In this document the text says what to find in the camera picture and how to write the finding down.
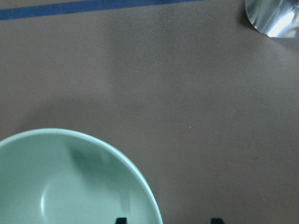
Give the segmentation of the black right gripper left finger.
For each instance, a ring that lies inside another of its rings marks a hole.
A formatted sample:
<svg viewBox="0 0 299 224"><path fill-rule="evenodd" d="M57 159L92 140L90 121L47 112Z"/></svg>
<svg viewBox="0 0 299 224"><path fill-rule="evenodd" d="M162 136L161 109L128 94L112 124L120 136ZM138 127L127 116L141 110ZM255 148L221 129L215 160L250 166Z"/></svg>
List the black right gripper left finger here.
<svg viewBox="0 0 299 224"><path fill-rule="evenodd" d="M127 224L127 218L126 217L118 217L115 221L115 224Z"/></svg>

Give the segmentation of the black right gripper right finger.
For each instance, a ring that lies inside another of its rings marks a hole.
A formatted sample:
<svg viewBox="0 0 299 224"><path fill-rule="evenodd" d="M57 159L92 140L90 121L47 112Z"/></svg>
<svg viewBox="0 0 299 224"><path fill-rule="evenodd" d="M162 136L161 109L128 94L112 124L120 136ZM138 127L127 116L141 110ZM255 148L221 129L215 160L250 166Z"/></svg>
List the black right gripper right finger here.
<svg viewBox="0 0 299 224"><path fill-rule="evenodd" d="M211 218L211 224L225 224L224 220L222 218Z"/></svg>

